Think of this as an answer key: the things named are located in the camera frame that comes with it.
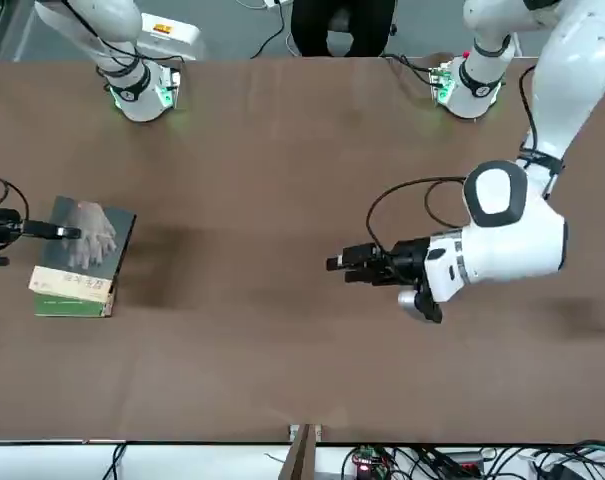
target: brown table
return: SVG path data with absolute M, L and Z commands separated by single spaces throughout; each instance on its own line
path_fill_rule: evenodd
M 11 248 L 0 439 L 275 441 L 303 422 L 332 441 L 605 439 L 605 101 L 552 201 L 572 228 L 566 270 L 468 288 L 425 325 L 395 288 L 344 285 L 324 260 L 368 241 L 364 214 L 386 187 L 511 158 L 521 68 L 475 124 L 397 70 L 189 65 L 184 110 L 136 125 L 89 63 L 0 64 L 0 175 L 34 216 L 57 194 L 139 214 L 111 319 L 34 317 L 42 245 Z M 387 243 L 437 230 L 423 191 L 380 209 Z M 436 197 L 464 221 L 459 187 Z

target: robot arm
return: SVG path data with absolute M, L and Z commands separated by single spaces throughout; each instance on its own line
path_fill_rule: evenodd
M 0 208 L 0 267 L 9 264 L 9 259 L 1 255 L 2 250 L 20 237 L 42 238 L 45 240 L 78 239 L 82 231 L 52 223 L 29 220 L 21 217 L 17 210 Z
M 445 85 L 438 102 L 461 118 L 486 113 L 515 55 L 514 33 L 554 27 L 560 5 L 560 0 L 466 0 L 464 23 L 474 33 L 473 48 L 468 58 L 443 64 L 444 75 L 433 78 Z
M 548 275 L 565 263 L 568 226 L 547 203 L 563 157 L 605 94 L 605 0 L 576 0 L 553 31 L 533 79 L 532 128 L 515 162 L 466 178 L 469 225 L 430 238 L 344 249 L 329 270 L 347 282 L 409 285 L 400 305 L 442 320 L 440 302 L 466 285 Z
M 142 15 L 133 0 L 39 0 L 35 11 L 91 57 L 127 118 L 148 122 L 174 106 L 171 69 L 136 51 Z

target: book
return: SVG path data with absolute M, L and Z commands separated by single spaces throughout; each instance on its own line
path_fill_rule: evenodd
M 33 269 L 38 316 L 108 317 L 117 292 L 117 276 L 136 215 L 94 202 L 57 197 L 50 222 L 82 230 L 77 240 L 46 242 Z

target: gray floor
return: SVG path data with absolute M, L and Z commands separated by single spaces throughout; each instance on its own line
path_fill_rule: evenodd
M 0 60 L 39 61 L 83 58 L 69 42 L 51 31 L 33 14 L 32 0 L 15 0 L 12 21 L 0 45 Z M 245 0 L 259 5 L 261 0 Z M 137 0 L 140 9 L 164 17 L 197 25 L 204 33 L 214 59 L 249 58 L 259 45 L 277 31 L 277 10 L 248 10 L 235 0 Z M 438 51 L 460 53 L 468 49 L 472 36 L 462 23 L 463 0 L 399 0 L 396 12 L 398 34 L 391 37 L 388 52 L 423 56 Z M 284 44 L 288 33 L 290 4 L 284 7 L 286 30 L 264 50 L 264 56 L 289 55 Z M 537 56 L 545 34 L 520 36 L 525 56 Z M 349 37 L 331 34 L 330 45 L 336 54 L 348 47 Z

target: sticker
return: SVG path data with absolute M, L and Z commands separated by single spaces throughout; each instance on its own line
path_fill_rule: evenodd
M 161 23 L 156 23 L 153 27 L 153 30 L 156 32 L 166 33 L 167 35 L 170 35 L 171 30 L 173 30 L 173 27 L 170 27 L 169 25 L 162 25 Z

